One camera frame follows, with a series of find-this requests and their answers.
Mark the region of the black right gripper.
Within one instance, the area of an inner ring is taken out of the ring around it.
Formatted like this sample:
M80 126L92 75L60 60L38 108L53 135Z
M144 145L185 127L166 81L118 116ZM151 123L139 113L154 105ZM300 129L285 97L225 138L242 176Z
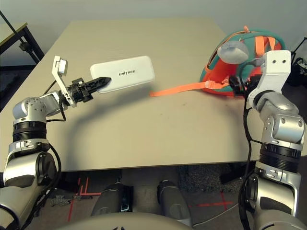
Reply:
M260 81L260 74L250 76L244 83L245 91L250 93L254 90ZM243 91L243 86L239 80L239 77L230 76L229 77L229 85L233 90L235 96L245 96Z

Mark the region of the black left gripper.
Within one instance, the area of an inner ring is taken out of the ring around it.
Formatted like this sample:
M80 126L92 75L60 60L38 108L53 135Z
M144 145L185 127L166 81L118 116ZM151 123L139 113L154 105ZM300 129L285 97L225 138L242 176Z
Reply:
M88 102L93 99L93 92L106 87L110 82L109 77L99 77L88 82L84 82L83 78L78 78L72 81L68 92L74 102Z

